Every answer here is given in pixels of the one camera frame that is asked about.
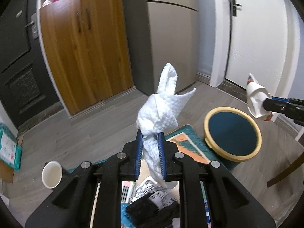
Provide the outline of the beige refrigerator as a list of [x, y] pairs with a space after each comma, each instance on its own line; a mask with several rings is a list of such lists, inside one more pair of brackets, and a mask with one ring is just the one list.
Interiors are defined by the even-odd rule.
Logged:
[[155, 93], [167, 63], [178, 75], [176, 91], [192, 85], [199, 55], [198, 0], [123, 0], [123, 9], [135, 87]]

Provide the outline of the black entrance door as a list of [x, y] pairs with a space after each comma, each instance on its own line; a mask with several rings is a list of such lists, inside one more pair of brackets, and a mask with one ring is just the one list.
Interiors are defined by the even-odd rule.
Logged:
[[59, 101], [44, 63], [37, 0], [10, 0], [1, 12], [1, 102], [19, 127]]

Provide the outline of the black paper cup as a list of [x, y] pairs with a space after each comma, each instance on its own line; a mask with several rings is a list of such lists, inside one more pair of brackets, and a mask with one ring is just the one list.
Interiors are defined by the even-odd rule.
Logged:
[[69, 172], [57, 161], [47, 162], [42, 170], [42, 183], [48, 189], [56, 188]]

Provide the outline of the green tissue package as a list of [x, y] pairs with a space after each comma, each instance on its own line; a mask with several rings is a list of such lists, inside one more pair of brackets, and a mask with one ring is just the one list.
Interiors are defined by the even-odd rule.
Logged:
[[22, 148], [18, 145], [17, 138], [4, 123], [1, 123], [0, 138], [1, 160], [12, 169], [19, 170], [21, 167]]

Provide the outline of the teal yellow-rimmed trash bin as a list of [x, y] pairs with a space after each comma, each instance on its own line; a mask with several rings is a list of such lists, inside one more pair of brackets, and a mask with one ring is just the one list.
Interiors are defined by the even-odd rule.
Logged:
[[250, 160], [262, 146], [262, 135], [256, 122], [236, 108], [212, 109], [205, 116], [203, 130], [208, 147], [231, 162]]

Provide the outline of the white room door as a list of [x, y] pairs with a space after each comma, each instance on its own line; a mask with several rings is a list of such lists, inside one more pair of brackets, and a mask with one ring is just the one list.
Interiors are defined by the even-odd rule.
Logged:
[[231, 0], [226, 79], [245, 88], [249, 74], [273, 96], [287, 97], [299, 58], [300, 23], [290, 0]]

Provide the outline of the silver foil wrapper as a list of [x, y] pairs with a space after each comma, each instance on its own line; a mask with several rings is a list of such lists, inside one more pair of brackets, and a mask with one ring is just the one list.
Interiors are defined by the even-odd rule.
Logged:
[[129, 201], [129, 204], [135, 202], [141, 197], [144, 197], [146, 194], [154, 193], [159, 190], [165, 190], [165, 189], [166, 188], [164, 186], [160, 185], [151, 176], [149, 176], [135, 188], [132, 197]]

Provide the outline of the white tissue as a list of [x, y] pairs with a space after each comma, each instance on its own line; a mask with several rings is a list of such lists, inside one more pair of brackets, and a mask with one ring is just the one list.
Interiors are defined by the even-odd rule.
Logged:
[[169, 189], [173, 189], [177, 182], [165, 183], [163, 180], [157, 134], [178, 127], [177, 117], [196, 91], [194, 88], [185, 94], [176, 94], [177, 79], [176, 70], [171, 63], [167, 63], [161, 72], [157, 92], [149, 96], [136, 121], [143, 135], [143, 156], [150, 175]]

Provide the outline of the wooden two-door cabinet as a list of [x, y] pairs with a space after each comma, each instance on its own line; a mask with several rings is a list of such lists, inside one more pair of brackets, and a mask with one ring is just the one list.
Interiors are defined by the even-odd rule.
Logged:
[[47, 62], [69, 114], [133, 86], [122, 0], [61, 0], [40, 9]]

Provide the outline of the black plastic bag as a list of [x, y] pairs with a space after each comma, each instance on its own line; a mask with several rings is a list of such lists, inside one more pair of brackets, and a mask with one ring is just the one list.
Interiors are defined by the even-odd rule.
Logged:
[[150, 192], [128, 205], [126, 214], [135, 227], [168, 227], [179, 218], [180, 205], [168, 192]]

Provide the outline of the wooden chair leg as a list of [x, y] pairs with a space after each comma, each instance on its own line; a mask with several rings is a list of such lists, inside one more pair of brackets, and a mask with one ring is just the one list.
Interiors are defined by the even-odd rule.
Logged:
[[266, 183], [267, 187], [271, 187], [271, 186], [279, 183], [286, 177], [288, 177], [291, 173], [293, 173], [296, 169], [298, 169], [303, 164], [303, 162], [304, 162], [304, 153], [302, 153], [293, 163], [291, 163], [291, 165], [287, 169], [285, 169], [283, 172], [278, 174], [273, 179], [269, 180]]

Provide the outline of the teal orange patterned rug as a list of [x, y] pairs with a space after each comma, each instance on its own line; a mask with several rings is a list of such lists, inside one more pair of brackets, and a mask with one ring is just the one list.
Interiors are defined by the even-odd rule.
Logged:
[[185, 153], [192, 157], [196, 162], [208, 164], [214, 161], [212, 152], [206, 147], [206, 145], [196, 136], [189, 136], [186, 133], [186, 126], [183, 126], [176, 131], [172, 132], [168, 136], [165, 136], [165, 140], [177, 145], [180, 152]]

